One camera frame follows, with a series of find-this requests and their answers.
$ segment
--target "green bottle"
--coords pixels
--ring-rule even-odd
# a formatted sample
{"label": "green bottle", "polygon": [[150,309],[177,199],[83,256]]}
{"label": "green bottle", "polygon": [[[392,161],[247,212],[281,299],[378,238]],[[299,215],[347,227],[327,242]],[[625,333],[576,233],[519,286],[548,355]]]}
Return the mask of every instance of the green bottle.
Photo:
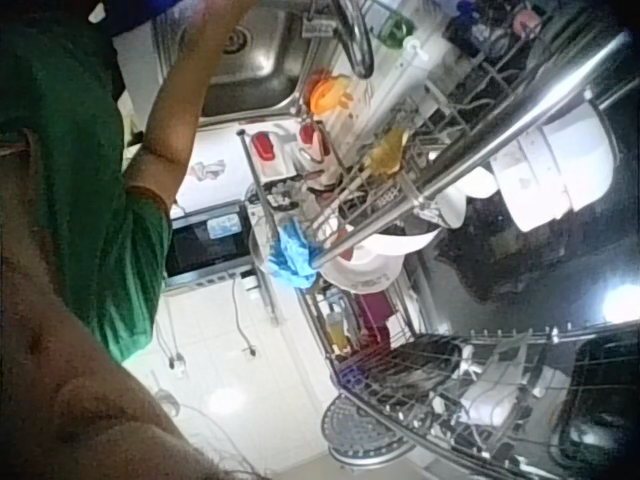
{"label": "green bottle", "polygon": [[[400,2],[390,0],[387,3]],[[415,23],[382,1],[369,0],[364,7],[365,20],[371,34],[385,47],[400,50],[404,39],[412,35]]]}

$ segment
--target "faucet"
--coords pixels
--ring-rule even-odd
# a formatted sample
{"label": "faucet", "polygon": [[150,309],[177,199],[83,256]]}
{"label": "faucet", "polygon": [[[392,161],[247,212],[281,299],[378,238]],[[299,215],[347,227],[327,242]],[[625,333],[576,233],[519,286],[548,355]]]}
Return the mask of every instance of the faucet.
{"label": "faucet", "polygon": [[353,73],[365,80],[373,75],[371,37],[358,0],[259,0],[258,5],[302,15],[309,22],[316,14],[329,14]]}

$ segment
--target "microwave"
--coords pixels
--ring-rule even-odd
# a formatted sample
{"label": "microwave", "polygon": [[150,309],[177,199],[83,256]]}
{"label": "microwave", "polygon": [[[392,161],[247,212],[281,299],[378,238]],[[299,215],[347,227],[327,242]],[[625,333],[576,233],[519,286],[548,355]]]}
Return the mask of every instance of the microwave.
{"label": "microwave", "polygon": [[182,293],[246,276],[253,270],[251,222],[242,202],[190,213],[174,219],[172,227],[165,292]]}

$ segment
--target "light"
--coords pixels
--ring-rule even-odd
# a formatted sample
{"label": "light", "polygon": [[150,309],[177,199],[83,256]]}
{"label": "light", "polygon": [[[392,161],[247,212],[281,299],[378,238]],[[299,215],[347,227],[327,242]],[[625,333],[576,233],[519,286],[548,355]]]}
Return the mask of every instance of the light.
{"label": "light", "polygon": [[229,415],[242,408],[245,397],[233,388],[221,388],[209,397],[209,411],[218,415]]}
{"label": "light", "polygon": [[602,313],[610,323],[640,319],[640,285],[622,285],[607,293]]}

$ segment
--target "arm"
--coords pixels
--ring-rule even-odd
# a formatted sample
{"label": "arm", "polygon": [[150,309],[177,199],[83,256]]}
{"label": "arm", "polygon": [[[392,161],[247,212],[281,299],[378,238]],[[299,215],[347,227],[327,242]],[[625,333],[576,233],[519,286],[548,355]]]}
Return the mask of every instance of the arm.
{"label": "arm", "polygon": [[127,186],[148,188],[171,208],[187,173],[211,77],[229,34],[253,3],[206,0],[187,48],[158,93],[142,148],[127,169]]}

